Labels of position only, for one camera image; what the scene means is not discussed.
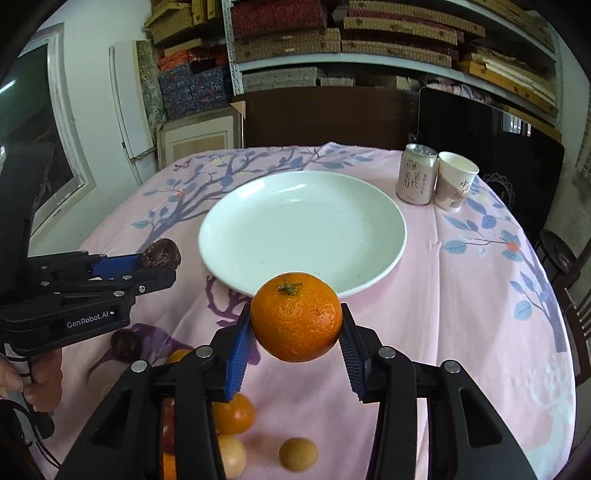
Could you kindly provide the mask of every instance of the stool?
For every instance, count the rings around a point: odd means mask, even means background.
[[[550,284],[554,284],[554,280],[556,280],[559,275],[566,275],[577,258],[565,241],[550,230],[544,229],[540,232],[540,237],[534,249],[537,251],[538,247],[540,247],[544,253],[544,257],[540,259],[542,266],[546,260],[550,260],[550,263],[556,270],[556,275],[550,280]],[[571,285],[577,281],[580,276],[581,273],[579,272]]]

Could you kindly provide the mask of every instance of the white wall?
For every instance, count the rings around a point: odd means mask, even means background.
[[[143,40],[149,0],[69,0],[43,26],[64,23],[67,87],[80,143],[96,187],[55,228],[35,238],[30,255],[75,250],[138,183],[121,146],[111,78],[109,46]]]
[[[560,235],[578,254],[591,234],[591,212],[576,180],[579,156],[589,109],[589,79],[573,53],[560,39],[563,71],[563,106],[560,132],[564,145],[564,164],[546,228]]]

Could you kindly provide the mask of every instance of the human hand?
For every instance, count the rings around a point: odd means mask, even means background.
[[[23,385],[14,367],[0,359],[0,390],[22,392],[35,411],[54,410],[61,400],[61,348],[35,359],[31,375],[34,383]]]

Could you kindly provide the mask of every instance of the black cable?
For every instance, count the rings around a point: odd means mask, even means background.
[[[26,357],[8,356],[8,355],[4,355],[4,354],[2,354],[2,357],[4,357],[9,362],[26,362],[27,361]]]
[[[43,443],[43,440],[41,439],[41,437],[39,436],[39,432],[37,431],[37,427],[35,426],[35,423],[33,422],[32,418],[31,418],[30,412],[25,407],[23,407],[20,403],[17,403],[14,400],[2,400],[2,401],[9,402],[13,410],[18,410],[19,412],[21,412],[22,414],[24,414],[27,417],[27,419],[29,420],[29,423],[31,424],[31,427],[33,429],[33,435],[35,436],[37,448],[39,448],[42,451],[42,453],[45,453],[49,457],[49,459],[51,459],[51,461],[50,461],[45,455],[43,455],[45,457],[45,459],[47,460],[47,462],[49,462],[49,464],[51,466],[54,466],[55,468],[60,469],[61,463],[53,456],[53,454],[47,449],[47,447]]]
[[[45,451],[43,450],[43,448],[41,448],[41,445],[38,442],[35,442],[35,445],[37,445],[37,448],[39,449],[39,451],[41,452],[41,455],[43,455],[43,458],[45,459],[45,461],[47,463],[49,463],[52,467],[57,468],[58,470],[60,469],[59,465],[56,465],[45,453]]]

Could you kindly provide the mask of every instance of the window frame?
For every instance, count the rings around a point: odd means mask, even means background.
[[[43,45],[47,46],[47,78],[51,108],[73,178],[36,211],[31,242],[44,237],[52,222],[59,220],[96,186],[82,150],[68,96],[63,23],[39,30],[25,46],[19,58]]]

